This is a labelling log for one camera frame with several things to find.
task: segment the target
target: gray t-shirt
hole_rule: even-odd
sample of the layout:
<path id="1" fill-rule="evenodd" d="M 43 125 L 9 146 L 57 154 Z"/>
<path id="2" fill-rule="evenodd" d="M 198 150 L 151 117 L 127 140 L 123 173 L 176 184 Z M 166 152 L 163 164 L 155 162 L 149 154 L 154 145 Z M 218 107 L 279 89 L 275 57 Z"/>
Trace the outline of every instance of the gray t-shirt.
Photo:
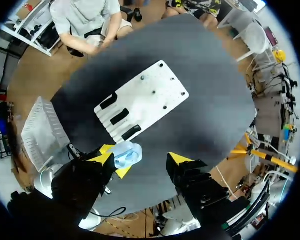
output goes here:
<path id="1" fill-rule="evenodd" d="M 120 13 L 119 0 L 55 0 L 50 7 L 58 34 L 72 31 L 83 38 L 86 33 L 99 29 L 110 15 Z"/>

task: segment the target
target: white chair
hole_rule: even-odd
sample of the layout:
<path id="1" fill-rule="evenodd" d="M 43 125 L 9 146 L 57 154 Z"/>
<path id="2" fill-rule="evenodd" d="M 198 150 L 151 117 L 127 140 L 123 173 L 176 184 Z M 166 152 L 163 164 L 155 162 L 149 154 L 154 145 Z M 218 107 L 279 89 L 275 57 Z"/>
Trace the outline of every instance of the white chair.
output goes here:
<path id="1" fill-rule="evenodd" d="M 237 62 L 240 62 L 252 54 L 262 54 L 269 47 L 269 41 L 265 30 L 256 22 L 250 23 L 248 27 L 240 32 L 233 40 L 238 38 L 242 38 L 250 51 L 239 57 L 236 60 Z"/>

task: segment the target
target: dark round table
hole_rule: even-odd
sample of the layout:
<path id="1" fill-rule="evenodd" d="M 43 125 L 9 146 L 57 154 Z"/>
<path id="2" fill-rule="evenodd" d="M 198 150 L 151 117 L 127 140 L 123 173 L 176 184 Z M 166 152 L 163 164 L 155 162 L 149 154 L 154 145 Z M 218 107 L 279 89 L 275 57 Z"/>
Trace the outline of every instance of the dark round table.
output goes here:
<path id="1" fill-rule="evenodd" d="M 190 96 L 133 140 L 142 146 L 142 161 L 124 179 L 116 176 L 109 183 L 111 195 L 95 204 L 102 215 L 120 207 L 127 208 L 126 214 L 137 212 L 172 198 L 177 192 L 166 171 L 168 152 L 201 159 L 212 169 L 236 146 L 255 117 L 237 62 L 212 32 L 185 14 L 117 40 L 55 94 L 53 106 L 76 148 L 90 152 L 115 144 L 94 108 L 159 60 L 165 61 Z"/>

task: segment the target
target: wooden floor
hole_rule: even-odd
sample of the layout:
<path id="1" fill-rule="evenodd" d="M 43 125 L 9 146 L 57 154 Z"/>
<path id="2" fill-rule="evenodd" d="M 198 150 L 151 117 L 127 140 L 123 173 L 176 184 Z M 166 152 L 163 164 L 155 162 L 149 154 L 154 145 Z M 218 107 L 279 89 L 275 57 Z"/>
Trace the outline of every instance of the wooden floor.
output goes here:
<path id="1" fill-rule="evenodd" d="M 141 9 L 143 20 L 135 22 L 133 28 L 137 31 L 145 25 L 160 21 L 165 11 L 165 1 L 152 0 L 148 6 Z M 240 40 L 232 40 L 228 28 L 218 29 L 215 34 L 222 40 L 224 49 L 235 59 L 248 52 L 247 46 Z M 246 76 L 246 70 L 252 58 L 240 62 L 238 71 Z M 71 56 L 65 46 L 53 56 L 48 57 L 38 50 L 29 47 L 19 62 L 14 73 L 11 84 L 8 87 L 8 101 L 15 105 L 14 113 L 16 125 L 20 133 L 28 114 L 38 96 L 51 100 L 54 94 L 61 88 L 71 74 L 86 62 L 85 58 Z M 225 180 L 234 190 L 241 178 L 248 174 L 242 159 L 232 161 L 224 160 L 219 165 Z M 212 177 L 219 184 L 226 186 L 216 169 L 211 171 Z M 135 221 L 120 222 L 108 219 L 96 229 L 96 232 L 103 234 L 120 234 L 129 238 L 144 238 L 145 236 L 145 211 L 139 212 L 139 219 Z M 153 217 L 148 210 L 147 233 L 153 231 Z"/>

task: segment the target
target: yellow pole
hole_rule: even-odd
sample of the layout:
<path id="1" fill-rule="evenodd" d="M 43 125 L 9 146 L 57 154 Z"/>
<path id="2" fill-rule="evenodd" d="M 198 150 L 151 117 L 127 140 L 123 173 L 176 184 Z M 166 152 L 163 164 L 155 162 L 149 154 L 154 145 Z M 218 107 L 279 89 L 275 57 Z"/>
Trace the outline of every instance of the yellow pole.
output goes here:
<path id="1" fill-rule="evenodd" d="M 226 159 L 227 160 L 234 160 L 234 159 L 240 159 L 240 158 L 243 158 L 245 157 L 246 155 L 245 154 L 239 154 L 239 155 L 235 155 L 235 156 L 228 156 Z"/>
<path id="2" fill-rule="evenodd" d="M 245 136 L 246 142 L 250 145 L 251 141 L 250 141 L 250 138 L 249 138 L 249 136 L 248 136 L 248 134 L 246 132 L 244 133 L 244 136 Z"/>
<path id="3" fill-rule="evenodd" d="M 257 151 L 257 150 L 251 150 L 251 153 L 262 158 L 262 159 L 265 159 L 265 160 L 269 160 L 270 158 L 270 161 L 274 164 L 277 164 L 285 169 L 288 169 L 290 170 L 291 172 L 294 172 L 296 173 L 298 171 L 298 168 L 296 166 L 293 166 L 285 161 L 282 161 L 276 157 L 273 157 L 273 156 L 270 156 L 270 155 L 267 155 L 266 153 L 263 153 L 263 152 L 260 152 L 260 151 Z"/>
<path id="4" fill-rule="evenodd" d="M 232 154 L 247 154 L 247 151 L 234 149 L 230 153 L 232 153 Z"/>
<path id="5" fill-rule="evenodd" d="M 246 150 L 247 148 L 242 146 L 241 143 L 239 142 L 236 146 L 235 149 L 240 149 L 240 150 Z"/>

